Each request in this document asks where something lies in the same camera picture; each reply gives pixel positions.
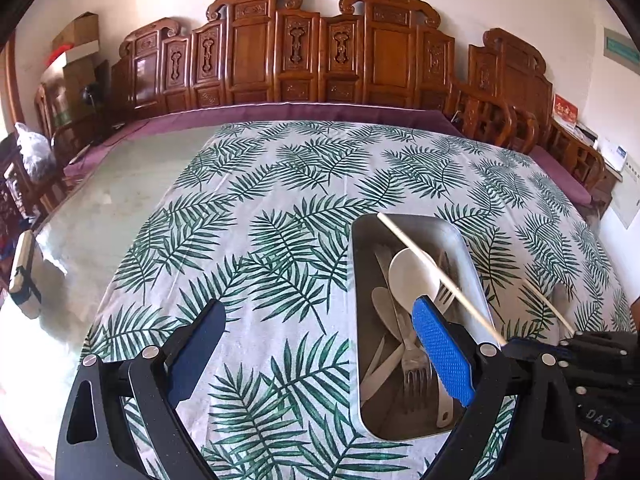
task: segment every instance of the table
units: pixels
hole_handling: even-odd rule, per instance
[[[382,442],[354,416],[349,227],[378,210],[455,224],[507,338],[560,335],[524,276],[547,295],[564,283],[578,329],[631,327],[604,250],[529,157],[408,128],[263,121],[217,128],[178,176],[118,267],[83,353],[133,357],[218,298],[228,332],[178,407],[217,475],[415,478],[446,436]],[[507,399],[479,473],[512,409]],[[126,410],[159,474],[135,403]]]
[[[41,288],[47,304],[27,319],[0,307],[0,416],[38,473],[53,478],[58,432],[82,343],[136,232],[210,128],[114,147],[94,174],[49,216],[37,240],[60,270]],[[34,409],[46,395],[46,407]]]

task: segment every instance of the metal tray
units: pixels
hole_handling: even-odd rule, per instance
[[[447,253],[451,279],[493,323],[478,273],[460,231],[449,222],[431,216],[406,214],[389,214],[388,216],[436,261],[441,251],[444,250]],[[353,223],[351,243],[356,292],[358,376],[359,380],[362,380],[383,335],[386,334],[385,348],[380,362],[399,344],[386,330],[371,302],[371,291],[377,286],[386,286],[373,247],[377,244],[386,245],[395,254],[402,250],[404,245],[374,214],[363,215]],[[457,301],[449,307],[445,318],[465,326],[476,342],[497,344]],[[452,430],[463,413],[462,407],[455,400],[452,423],[446,428],[437,428],[435,424],[437,406],[438,384],[434,380],[430,383],[425,408],[411,413],[404,412],[402,370],[398,366],[378,392],[360,409],[359,419],[364,428],[378,438],[410,440]]]

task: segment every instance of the plastic bag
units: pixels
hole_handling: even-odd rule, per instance
[[[25,124],[15,123],[24,169],[33,182],[43,180],[56,169],[56,157],[47,137],[32,132]]]

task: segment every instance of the fork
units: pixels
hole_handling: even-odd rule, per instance
[[[386,246],[376,246],[374,254],[385,278],[386,286],[389,287],[389,266],[391,264],[391,250]],[[420,408],[427,395],[427,387],[431,379],[431,361],[423,349],[414,344],[415,331],[404,322],[400,307],[396,303],[393,295],[389,293],[391,303],[396,314],[398,329],[404,343],[404,353],[402,354],[402,381],[404,406],[407,411]]]
[[[440,257],[438,258],[438,266],[447,274],[450,273],[450,263],[449,257],[447,256],[446,251],[442,251],[440,253]],[[440,283],[440,289],[436,295],[436,299],[433,302],[441,313],[445,313],[445,311],[449,308],[451,303],[453,303],[454,297],[451,291],[444,286],[443,283]]]

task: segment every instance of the leaf-patterned tablecloth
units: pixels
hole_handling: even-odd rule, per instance
[[[581,330],[630,330],[606,254],[533,161],[442,134],[317,121],[234,123],[213,136],[140,229],[83,352],[132,358],[226,305],[227,332],[180,417],[221,479],[411,478],[444,436],[373,438],[356,402],[350,224],[380,210],[434,215],[465,237],[506,337],[556,342],[545,294],[564,283]],[[513,410],[506,399],[484,458],[490,468]],[[130,424],[148,445],[134,402]],[[163,472],[152,453],[148,470]]]

